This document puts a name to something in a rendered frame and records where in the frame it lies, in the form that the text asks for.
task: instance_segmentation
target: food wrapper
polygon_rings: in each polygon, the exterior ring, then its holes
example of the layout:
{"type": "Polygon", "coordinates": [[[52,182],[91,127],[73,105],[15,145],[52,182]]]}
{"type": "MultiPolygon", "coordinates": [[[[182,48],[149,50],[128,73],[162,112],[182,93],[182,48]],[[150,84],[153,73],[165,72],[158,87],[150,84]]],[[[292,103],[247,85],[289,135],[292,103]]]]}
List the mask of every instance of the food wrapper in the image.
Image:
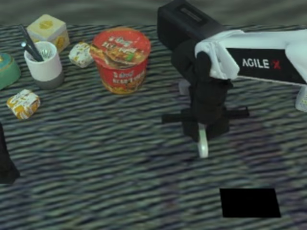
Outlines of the food wrapper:
{"type": "Polygon", "coordinates": [[[40,99],[30,90],[22,90],[10,97],[6,105],[18,119],[28,119],[40,106],[40,99]]]}
{"type": "Polygon", "coordinates": [[[71,63],[85,68],[89,66],[94,60],[90,54],[90,45],[85,42],[76,44],[69,53],[71,63]]]}

